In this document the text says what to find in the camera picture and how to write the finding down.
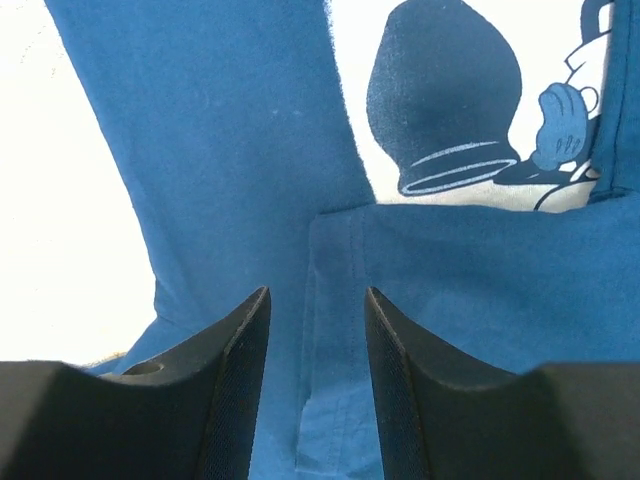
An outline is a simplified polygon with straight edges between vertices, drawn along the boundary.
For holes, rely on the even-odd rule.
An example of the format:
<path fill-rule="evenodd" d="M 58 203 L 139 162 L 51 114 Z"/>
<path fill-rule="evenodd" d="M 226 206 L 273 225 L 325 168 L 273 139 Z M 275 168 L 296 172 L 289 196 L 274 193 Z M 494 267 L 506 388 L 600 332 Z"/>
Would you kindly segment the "blue t shirt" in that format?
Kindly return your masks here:
<path fill-rule="evenodd" d="M 374 286 L 511 371 L 639 356 L 635 1 L 51 1 L 130 194 L 155 320 L 261 285 L 250 475 L 383 475 Z"/>

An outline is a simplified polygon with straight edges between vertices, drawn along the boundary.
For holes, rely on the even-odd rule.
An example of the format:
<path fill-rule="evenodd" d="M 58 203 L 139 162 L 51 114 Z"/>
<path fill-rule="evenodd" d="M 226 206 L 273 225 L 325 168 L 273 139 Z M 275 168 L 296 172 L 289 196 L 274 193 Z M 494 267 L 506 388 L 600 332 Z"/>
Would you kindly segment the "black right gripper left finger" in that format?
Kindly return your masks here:
<path fill-rule="evenodd" d="M 270 325 L 260 288 L 224 319 L 121 374 L 1 366 L 5 479 L 244 479 Z"/>

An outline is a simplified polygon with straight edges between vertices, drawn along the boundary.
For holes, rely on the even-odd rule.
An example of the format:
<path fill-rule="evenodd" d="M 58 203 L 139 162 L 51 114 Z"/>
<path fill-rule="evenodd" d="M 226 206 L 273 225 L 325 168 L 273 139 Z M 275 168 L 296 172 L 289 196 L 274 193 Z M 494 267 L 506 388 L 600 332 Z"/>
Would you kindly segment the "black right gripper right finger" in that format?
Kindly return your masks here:
<path fill-rule="evenodd" d="M 366 343 L 388 479 L 635 479 L 639 367 L 491 366 L 419 326 L 379 290 Z"/>

